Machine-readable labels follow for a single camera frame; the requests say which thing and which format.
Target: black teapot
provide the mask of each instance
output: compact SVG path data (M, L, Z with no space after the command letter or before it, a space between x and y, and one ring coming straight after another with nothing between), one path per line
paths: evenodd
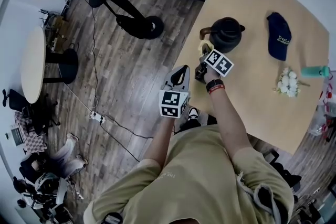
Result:
M242 39L243 25L231 17L217 20L212 27L203 28L199 32L199 38L204 39L206 34L210 34L210 42L215 49L221 53L232 51Z

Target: teapot handle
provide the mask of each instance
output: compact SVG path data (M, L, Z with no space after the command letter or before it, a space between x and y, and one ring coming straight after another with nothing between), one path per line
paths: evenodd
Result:
M210 34L211 32L211 27L201 29L201 31L199 31L200 40L203 40L205 38L205 35Z

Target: black hair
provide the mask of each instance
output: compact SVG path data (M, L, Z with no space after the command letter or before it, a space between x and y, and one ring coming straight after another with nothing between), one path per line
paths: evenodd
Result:
M25 201L23 201L22 199L17 200L17 204L21 207L21 208L26 208L27 204Z
M24 193L26 191L26 184L22 179L17 180L16 177L13 177L13 186L18 193Z

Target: hand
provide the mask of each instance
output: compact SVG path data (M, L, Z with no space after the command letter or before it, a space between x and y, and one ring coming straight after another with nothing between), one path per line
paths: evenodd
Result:
M210 81L214 79L219 79L219 74L209 65L207 65L206 74L204 75L204 81L206 84L208 84Z

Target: round table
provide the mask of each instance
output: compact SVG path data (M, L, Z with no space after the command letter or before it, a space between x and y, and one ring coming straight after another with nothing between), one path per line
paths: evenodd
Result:
M59 78L44 78L46 63L59 64ZM27 101L35 103L41 93L42 83L72 83L78 71L78 56L75 50L63 54L46 50L46 37L42 27L35 27L28 37L21 65L22 90Z

